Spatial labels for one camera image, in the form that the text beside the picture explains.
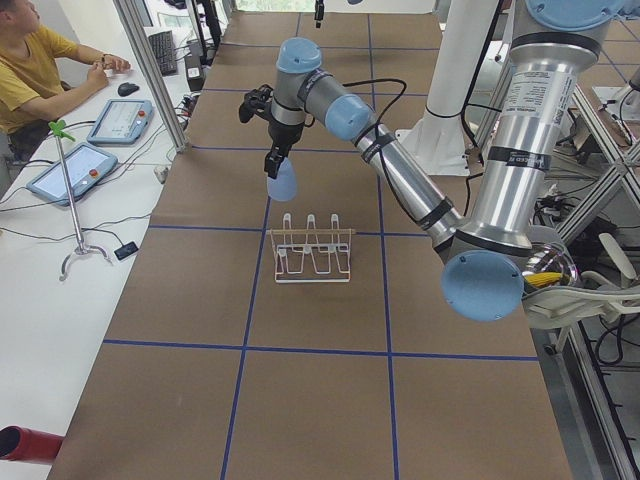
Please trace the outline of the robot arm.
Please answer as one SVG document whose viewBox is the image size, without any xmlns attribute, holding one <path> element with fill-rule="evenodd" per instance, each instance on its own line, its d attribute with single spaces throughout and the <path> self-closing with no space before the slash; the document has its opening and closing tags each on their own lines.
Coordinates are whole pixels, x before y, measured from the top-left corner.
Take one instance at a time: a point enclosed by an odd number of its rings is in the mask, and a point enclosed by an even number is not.
<svg viewBox="0 0 640 480">
<path fill-rule="evenodd" d="M 634 18 L 635 1 L 519 1 L 509 57 L 513 76 L 469 216 L 433 182 L 466 171 L 461 126 L 467 89 L 499 9 L 495 1 L 452 3 L 423 117 L 390 131 L 373 110 L 322 68 L 311 40 L 285 40 L 266 117 L 269 196 L 297 192 L 289 159 L 307 118 L 352 143 L 389 184 L 444 262 L 441 287 L 459 314 L 477 321 L 509 315 L 521 301 L 521 265 L 531 251 L 529 221 L 579 74 L 597 60 L 610 22 Z"/>
</svg>

